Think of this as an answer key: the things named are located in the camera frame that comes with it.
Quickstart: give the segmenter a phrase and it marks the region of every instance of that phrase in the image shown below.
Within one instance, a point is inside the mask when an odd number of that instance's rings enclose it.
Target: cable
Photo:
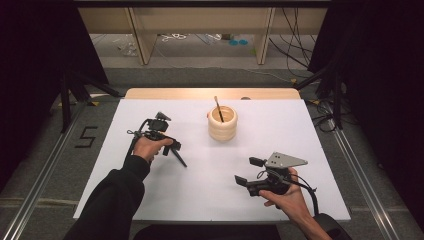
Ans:
[[[287,44],[290,44],[286,39],[284,39],[283,38],[283,36],[280,34],[280,38],[281,38],[281,40],[283,40],[285,43],[287,43]],[[303,50],[303,51],[307,51],[307,52],[311,52],[312,53],[312,51],[311,50],[309,50],[309,49],[305,49],[305,48],[302,48],[302,47],[299,47],[299,46],[296,46],[296,45],[292,45],[292,47],[295,47],[295,48],[298,48],[298,49],[301,49],[301,50]]]
[[[287,23],[288,23],[288,25],[289,25],[289,27],[290,27],[290,30],[291,30],[291,32],[292,32],[292,38],[291,38],[291,40],[290,40],[290,42],[289,42],[289,48],[288,48],[288,50],[287,50],[287,54],[286,54],[286,56],[289,56],[289,52],[290,52],[290,48],[293,46],[295,46],[295,45],[293,45],[293,38],[296,38],[296,40],[297,40],[297,42],[299,43],[299,46],[300,47],[298,47],[298,48],[300,48],[301,50],[302,50],[302,54],[303,54],[303,57],[305,58],[305,61],[306,61],[306,64],[301,64],[302,66],[304,66],[304,67],[306,67],[306,68],[308,68],[308,65],[309,65],[309,62],[310,62],[310,60],[309,60],[309,56],[306,54],[306,51],[305,51],[305,49],[303,48],[303,46],[302,46],[302,41],[300,40],[300,33],[299,33],[299,26],[298,26],[298,24],[297,24],[297,19],[298,19],[298,9],[297,8],[295,8],[295,24],[294,24],[294,27],[292,27],[292,24],[290,23],[290,21],[289,21],[289,19],[288,19],[288,17],[287,17],[287,14],[286,14],[286,12],[285,12],[285,10],[284,10],[284,8],[282,8],[282,11],[283,11],[283,14],[284,14],[284,17],[286,18],[286,21],[287,21]],[[297,77],[301,77],[301,78],[307,78],[307,77],[305,77],[305,76],[300,76],[300,75],[297,75],[297,74],[295,74],[294,72],[292,72],[291,71],[291,69],[290,69],[290,67],[289,67],[289,63],[288,63],[288,57],[287,57],[287,60],[286,60],[286,65],[287,65],[287,69],[290,71],[290,73],[291,74],[293,74],[294,76],[297,76]]]
[[[306,65],[306,64],[304,64],[304,63],[302,63],[302,62],[300,62],[299,60],[297,60],[296,58],[294,58],[293,56],[291,56],[290,54],[288,54],[287,52],[284,52],[281,48],[279,48],[278,46],[277,46],[277,44],[275,44],[273,41],[272,41],[272,39],[271,38],[269,38],[269,41],[277,48],[277,50],[279,51],[279,52],[281,52],[282,54],[284,54],[284,55],[286,55],[287,57],[289,57],[289,58],[291,58],[292,60],[294,60],[295,62],[297,62],[297,63],[299,63],[300,65],[302,65],[302,66],[304,66],[305,68],[307,68],[308,67],[308,65]]]
[[[250,70],[250,69],[241,69],[241,70],[244,70],[244,71],[247,71],[247,72],[251,72],[251,73],[256,73],[256,74],[263,74],[263,75],[273,76],[273,77],[278,78],[278,79],[280,79],[280,80],[283,80],[283,81],[285,81],[285,82],[289,82],[289,83],[291,83],[291,81],[290,81],[290,80],[287,80],[287,79],[284,79],[284,78],[280,78],[280,77],[278,77],[278,76],[276,76],[276,75],[274,75],[274,74],[272,74],[272,73],[255,72],[255,71],[252,71],[252,70]]]
[[[144,127],[144,125],[146,125],[146,123],[148,122],[148,120],[144,120],[144,122],[141,124],[140,128],[138,129],[138,131],[131,131],[131,130],[127,130],[128,134],[133,134],[134,137],[131,140],[131,144],[130,147],[128,148],[128,152],[127,152],[127,156],[130,156],[134,150],[134,146],[137,143],[137,140],[143,136],[143,132],[141,131]]]
[[[156,47],[156,45],[154,46],[154,48],[155,48],[155,50],[159,53],[159,55],[161,55],[164,59],[165,59],[165,61],[169,64],[169,66],[171,66],[171,67],[173,67],[173,68],[186,68],[186,67],[181,67],[181,66],[175,66],[175,65],[173,65],[173,64],[171,64],[169,61],[168,61],[168,58],[165,56],[165,55],[163,55],[163,53],[159,50],[159,48],[158,47]]]
[[[327,121],[331,120],[334,118],[333,114],[328,111],[325,107],[322,106],[323,102],[328,102],[330,105],[333,104],[330,100],[321,100],[317,105],[317,112],[320,114],[323,114],[321,116],[318,117],[314,117],[312,118],[312,122],[314,122],[314,127],[318,127],[322,132],[332,132],[334,130],[336,130],[336,126],[333,126],[331,129],[325,129],[323,127],[323,124],[326,123]],[[351,115],[352,112],[348,111],[348,112],[342,112],[340,113],[340,116],[348,116]],[[341,121],[348,123],[348,124],[352,124],[352,125],[359,125],[357,121],[355,122],[351,122],[351,121],[347,121],[346,119],[341,119]]]
[[[299,187],[305,188],[308,191],[309,195],[311,195],[312,204],[313,204],[313,207],[314,207],[314,215],[317,216],[319,214],[318,199],[317,199],[317,196],[315,195],[315,191],[317,190],[316,188],[315,189],[311,188],[311,186],[309,186],[309,184],[303,178],[299,177],[298,175],[290,174],[289,173],[291,176],[296,176],[299,179],[301,179],[303,182],[305,182],[306,185],[305,184],[302,184],[302,183],[299,183],[299,182],[296,182],[296,181],[293,181],[291,179],[287,179],[284,176],[278,174],[277,172],[275,172],[273,170],[264,170],[264,171],[261,171],[261,172],[259,172],[257,178],[259,179],[260,177],[262,177],[262,175],[265,172],[267,172],[268,174],[272,174],[272,175],[276,176],[280,180],[280,182],[282,182],[282,183],[289,182],[291,184],[294,184],[294,185],[297,185]]]
[[[103,38],[105,38],[106,37],[106,35],[107,34],[101,34],[101,35],[99,35],[99,36],[97,36],[97,37],[94,37],[94,38],[92,38],[91,39],[91,41],[94,41],[94,40],[96,40],[97,38],[100,38],[97,42],[95,42],[95,43],[93,43],[93,46],[96,46],[100,41],[102,41],[103,40]]]

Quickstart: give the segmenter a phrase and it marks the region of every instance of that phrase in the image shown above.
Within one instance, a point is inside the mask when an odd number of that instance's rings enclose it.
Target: tripod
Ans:
[[[66,131],[69,124],[71,123],[71,104],[69,102],[68,90],[72,92],[77,101],[85,102],[90,99],[90,94],[87,92],[87,89],[84,87],[84,83],[89,83],[94,87],[108,93],[113,97],[123,97],[118,91],[103,85],[84,74],[67,70],[63,74],[60,87],[60,96],[62,100],[62,116],[63,116],[63,125],[62,133]]]

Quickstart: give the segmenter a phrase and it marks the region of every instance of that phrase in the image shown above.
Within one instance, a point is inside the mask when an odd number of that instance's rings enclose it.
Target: person's right hand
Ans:
[[[297,182],[297,171],[294,168],[289,168],[289,172],[292,174],[292,180]],[[309,213],[300,186],[291,184],[284,195],[266,190],[259,191],[259,195],[268,200],[264,203],[265,206],[269,207],[276,204],[280,207],[290,221],[296,224],[308,239],[331,239]]]
[[[171,145],[173,142],[174,141],[170,138],[165,138],[160,141],[152,141],[143,136],[135,143],[133,155],[140,156],[150,163],[163,146]]]
[[[293,175],[292,180],[297,182],[297,171],[294,168],[289,168],[289,173]],[[302,191],[298,185],[291,184],[284,195],[278,195],[266,190],[259,191],[259,195],[268,200],[264,203],[265,206],[269,207],[276,204],[292,221],[297,222],[305,216],[310,216]]]

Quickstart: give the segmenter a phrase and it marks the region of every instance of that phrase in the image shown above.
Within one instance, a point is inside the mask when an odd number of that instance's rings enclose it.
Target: white table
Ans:
[[[206,113],[215,106],[211,100],[137,100],[119,103],[98,160],[77,211],[95,186],[111,169],[122,167],[132,135],[147,118],[158,111],[169,116],[167,134],[181,142],[184,168],[170,152],[158,155],[144,183],[146,194],[135,220],[163,223],[270,223],[287,221],[287,216],[264,207],[265,199],[250,197],[235,183],[234,175],[256,180],[264,170],[249,164],[249,157],[267,159],[274,151],[307,160],[297,171],[317,188],[320,212],[336,220],[350,220],[323,149],[302,100],[220,100],[239,114],[238,132],[227,143],[214,141],[207,132]],[[304,191],[307,205],[313,205]]]

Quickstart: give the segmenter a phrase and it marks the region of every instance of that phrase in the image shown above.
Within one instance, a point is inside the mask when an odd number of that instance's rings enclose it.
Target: floor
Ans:
[[[303,48],[309,50],[301,51],[285,42],[290,42],[292,36],[271,36],[276,46],[282,51],[289,50],[295,60],[286,57],[270,43],[265,64],[258,65],[252,47],[253,37],[250,35],[234,36],[236,45],[231,45],[228,40],[215,40],[200,34],[185,35],[182,36],[183,39],[158,36],[149,64],[142,66],[138,56],[135,56],[136,52],[131,49],[131,36],[96,34],[91,37],[109,77],[110,85],[122,92],[129,87],[138,86],[139,83],[134,82],[134,79],[137,74],[142,74],[141,70],[151,74],[152,78],[158,79],[157,81],[163,76],[163,79],[178,82],[179,74],[184,71],[184,74],[198,73],[199,77],[203,76],[200,74],[222,78],[231,76],[232,78],[224,79],[228,82],[241,81],[240,77],[246,82],[267,78],[269,79],[267,82],[276,81],[290,87],[311,75],[304,66],[308,63],[304,52],[310,56],[309,51],[313,51],[316,39],[316,36],[301,36]],[[228,74],[210,73],[220,71]],[[187,77],[196,80],[196,76],[187,75]],[[217,81],[223,80],[211,79],[212,83]],[[317,84],[313,83],[302,90],[300,92],[302,98],[315,99],[314,89]],[[37,205],[28,222],[24,223],[26,226],[20,234],[21,239],[60,239],[73,222],[72,214],[78,204],[80,192],[90,176],[118,104],[117,99],[101,96],[102,92],[97,89],[89,88],[89,92],[99,94],[95,95],[98,106],[83,107],[74,132],[70,133],[69,140],[63,142],[64,150],[58,153],[60,159],[54,163],[54,171],[48,184],[41,189]],[[81,108],[78,104],[72,107],[74,112],[78,112],[78,108]],[[322,116],[324,108],[314,104],[308,105],[311,119]],[[344,105],[344,110],[348,111],[348,104]],[[351,221],[340,224],[353,239],[424,239],[422,231],[397,195],[384,170],[378,167],[378,161],[367,144],[360,126],[355,124],[354,116],[348,115],[343,120],[342,131],[326,132],[325,130],[332,128],[331,122],[317,126],[318,137],[352,217]],[[85,129],[87,126],[98,128],[97,141],[94,141],[90,148],[79,148],[76,151],[75,146],[87,144],[80,142],[80,133],[83,130],[90,131]],[[5,233],[23,200],[31,191],[46,159],[50,159],[52,149],[55,149],[61,137],[60,129],[61,109],[58,100],[52,106],[51,116],[46,121],[32,154],[22,162],[8,186],[0,194],[0,235]],[[371,197],[364,197],[364,194],[370,194]],[[380,208],[374,207],[373,203],[381,205]],[[381,213],[387,214],[388,220],[378,219]],[[384,224],[387,223],[392,224],[389,230],[385,229]],[[144,226],[143,223],[134,222],[131,236]],[[304,239],[290,223],[279,224],[278,230],[281,239]]]

